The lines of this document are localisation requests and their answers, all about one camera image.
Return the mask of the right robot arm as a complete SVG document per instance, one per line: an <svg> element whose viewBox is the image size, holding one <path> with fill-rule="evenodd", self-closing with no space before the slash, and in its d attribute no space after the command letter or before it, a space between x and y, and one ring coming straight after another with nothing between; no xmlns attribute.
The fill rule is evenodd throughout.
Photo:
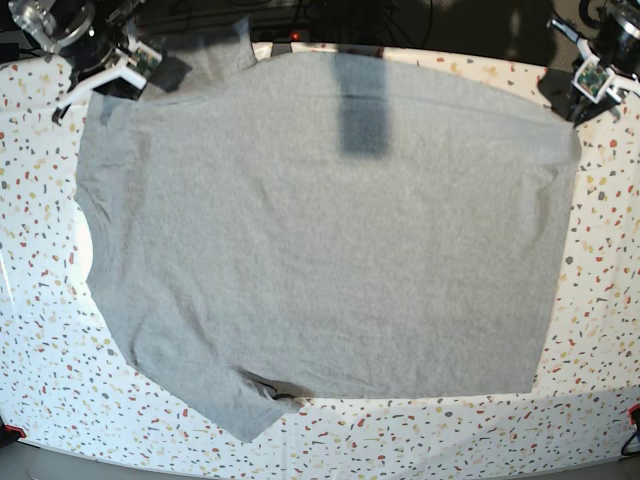
<svg viewBox="0 0 640 480"><path fill-rule="evenodd" d="M13 22L71 66L71 99L95 91L138 99L147 85L175 91L192 67L137 36L141 1L9 1Z"/></svg>

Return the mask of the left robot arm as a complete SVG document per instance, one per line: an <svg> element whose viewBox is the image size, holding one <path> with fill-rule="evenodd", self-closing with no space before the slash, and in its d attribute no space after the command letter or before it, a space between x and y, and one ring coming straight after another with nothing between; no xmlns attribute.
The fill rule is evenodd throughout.
<svg viewBox="0 0 640 480"><path fill-rule="evenodd" d="M579 126L620 105L629 94L639 94L639 3L607 1L589 15L589 3L579 3L579 16L597 35L589 39L570 21L551 15L547 28L557 31L577 49L572 73L563 87L551 86L547 74L541 93L552 110Z"/></svg>

